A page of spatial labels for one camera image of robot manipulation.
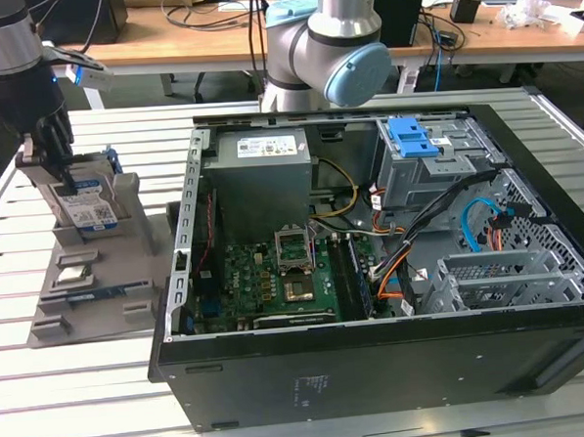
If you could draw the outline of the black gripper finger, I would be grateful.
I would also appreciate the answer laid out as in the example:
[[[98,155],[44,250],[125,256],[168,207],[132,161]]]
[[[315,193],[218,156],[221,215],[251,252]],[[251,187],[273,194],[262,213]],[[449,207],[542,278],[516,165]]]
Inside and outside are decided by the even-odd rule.
[[[32,132],[21,134],[21,144],[15,155],[15,166],[48,166],[53,164],[51,155],[52,125],[41,124]]]
[[[73,133],[70,131],[70,124],[66,115],[51,115],[46,119],[50,132],[51,151],[54,156],[54,163],[62,176],[62,182],[67,186],[70,192],[76,192],[73,178],[69,172],[69,166],[72,163],[73,150]]]

